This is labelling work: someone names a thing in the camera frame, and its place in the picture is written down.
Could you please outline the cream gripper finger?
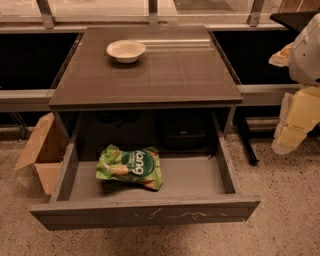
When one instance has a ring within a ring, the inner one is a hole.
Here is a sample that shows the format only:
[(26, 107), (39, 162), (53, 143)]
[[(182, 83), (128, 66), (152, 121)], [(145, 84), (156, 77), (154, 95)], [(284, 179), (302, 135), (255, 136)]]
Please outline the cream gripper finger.
[(320, 89), (310, 86), (295, 94), (286, 93), (279, 118), (271, 147), (275, 153), (285, 155), (296, 150), (320, 123)]
[(289, 43), (269, 58), (269, 63), (277, 67), (288, 67), (293, 44)]

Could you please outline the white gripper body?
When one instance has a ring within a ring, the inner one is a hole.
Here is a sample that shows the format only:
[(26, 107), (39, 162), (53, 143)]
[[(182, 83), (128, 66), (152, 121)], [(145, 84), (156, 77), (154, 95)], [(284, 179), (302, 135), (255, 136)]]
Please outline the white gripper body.
[(320, 85), (320, 14), (296, 37), (289, 61), (290, 78), (300, 84)]

